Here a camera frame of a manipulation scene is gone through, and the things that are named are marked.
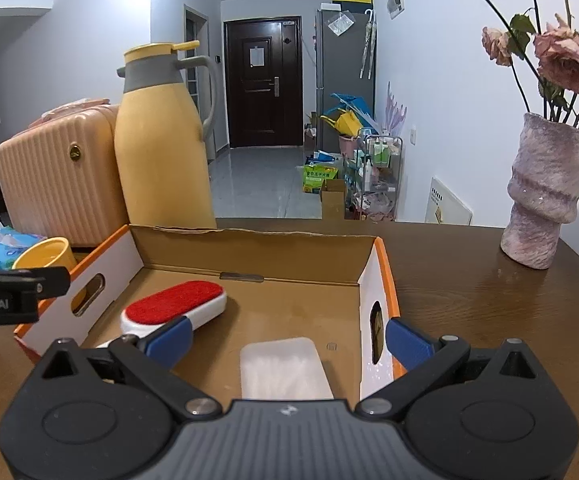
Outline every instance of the white panel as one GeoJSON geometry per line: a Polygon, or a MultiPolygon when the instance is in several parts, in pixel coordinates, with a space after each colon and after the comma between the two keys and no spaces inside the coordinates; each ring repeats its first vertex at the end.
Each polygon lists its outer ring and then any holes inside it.
{"type": "Polygon", "coordinates": [[[98,318],[127,288],[142,267],[143,260],[138,254],[134,238],[131,232],[127,232],[72,282],[65,296],[54,300],[41,314],[40,320],[22,337],[23,342],[39,355],[44,354],[54,339],[60,337],[71,337],[82,344],[98,318]],[[72,299],[97,274],[105,278],[105,288],[82,316],[74,316],[72,299]]]}
{"type": "Polygon", "coordinates": [[[470,225],[472,212],[440,180],[431,179],[425,222],[428,224],[470,225]]]}
{"type": "Polygon", "coordinates": [[[378,252],[375,246],[372,248],[367,266],[359,278],[359,285],[361,287],[361,399],[365,399],[394,380],[394,362],[384,341],[383,353],[378,363],[374,364],[372,359],[372,333],[369,317],[377,301],[380,303],[383,315],[383,338],[389,321],[387,296],[383,288],[383,276],[380,272],[378,252]]]}

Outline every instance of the cardboard box on floor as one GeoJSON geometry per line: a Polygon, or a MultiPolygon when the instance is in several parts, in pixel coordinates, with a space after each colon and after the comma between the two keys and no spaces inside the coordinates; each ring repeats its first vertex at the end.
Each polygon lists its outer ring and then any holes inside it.
{"type": "Polygon", "coordinates": [[[15,336],[34,360],[59,337],[93,348],[120,336],[120,313],[134,301],[199,279],[220,283],[227,306],[194,332],[173,371],[225,408],[240,398],[240,350],[249,343],[310,338],[333,395],[352,406],[404,372],[384,342],[383,327],[399,316],[387,254],[367,236],[126,226],[74,269],[66,296],[42,301],[40,320],[15,336]],[[72,298],[97,276],[104,286],[74,316],[72,298]]]}
{"type": "Polygon", "coordinates": [[[323,220],[345,220],[345,181],[332,178],[321,187],[323,220]]]}

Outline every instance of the thermos handle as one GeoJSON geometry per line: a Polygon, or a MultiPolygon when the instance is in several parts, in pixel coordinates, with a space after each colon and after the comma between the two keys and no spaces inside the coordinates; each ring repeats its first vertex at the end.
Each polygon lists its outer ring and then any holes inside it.
{"type": "Polygon", "coordinates": [[[178,70],[194,68],[196,66],[206,66],[209,70],[209,83],[211,86],[211,110],[209,117],[203,123],[203,140],[207,138],[208,133],[214,128],[216,122],[216,103],[218,102],[218,70],[216,64],[209,56],[194,56],[186,59],[179,59],[175,66],[178,70]]]}

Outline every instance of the pink flower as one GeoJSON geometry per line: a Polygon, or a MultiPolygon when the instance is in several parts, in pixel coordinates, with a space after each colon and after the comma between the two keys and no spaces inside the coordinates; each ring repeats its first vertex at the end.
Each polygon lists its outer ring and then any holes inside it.
{"type": "Polygon", "coordinates": [[[497,28],[483,29],[483,47],[490,59],[495,59],[497,65],[511,66],[511,54],[507,49],[507,45],[511,36],[508,32],[503,34],[497,28]]]}
{"type": "Polygon", "coordinates": [[[547,24],[547,31],[534,38],[538,73],[550,83],[579,93],[579,33],[557,14],[559,27],[547,24]]]}

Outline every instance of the bottle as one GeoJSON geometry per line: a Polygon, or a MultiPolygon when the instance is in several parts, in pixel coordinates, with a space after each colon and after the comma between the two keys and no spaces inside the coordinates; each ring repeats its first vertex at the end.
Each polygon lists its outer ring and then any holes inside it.
{"type": "Polygon", "coordinates": [[[118,111],[114,148],[132,224],[215,228],[205,136],[214,125],[218,79],[207,56],[178,60],[189,43],[153,43],[125,53],[125,91],[118,111]],[[206,66],[212,105],[201,123],[180,70],[206,66]]]}

